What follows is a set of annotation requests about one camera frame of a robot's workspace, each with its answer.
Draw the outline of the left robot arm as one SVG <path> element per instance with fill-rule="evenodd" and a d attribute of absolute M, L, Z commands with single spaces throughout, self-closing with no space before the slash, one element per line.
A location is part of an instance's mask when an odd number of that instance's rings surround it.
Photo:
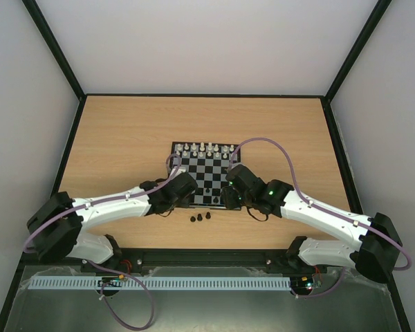
<path fill-rule="evenodd" d="M 27 222 L 30 236 L 24 251 L 35 253 L 41 264 L 81 259 L 114 270 L 122 260 L 120 246 L 113 236 L 89 230 L 119 219 L 170 212 L 197 187 L 183 168 L 176 167 L 160 183 L 145 181 L 117 194 L 73 199 L 67 192 L 58 192 Z"/>

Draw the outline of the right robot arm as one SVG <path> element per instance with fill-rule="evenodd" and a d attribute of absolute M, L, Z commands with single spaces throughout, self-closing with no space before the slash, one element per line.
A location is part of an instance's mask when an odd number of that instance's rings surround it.
<path fill-rule="evenodd" d="M 391 221 L 381 213 L 370 217 L 353 214 L 298 192 L 292 185 L 271 180 L 265 183 L 246 166 L 236 164 L 226 174 L 221 190 L 229 210 L 246 208 L 264 216 L 299 221 L 331 235 L 332 241 L 297 237 L 288 253 L 289 266 L 328 265 L 356 269 L 373 282 L 389 282 L 402 241 Z"/>

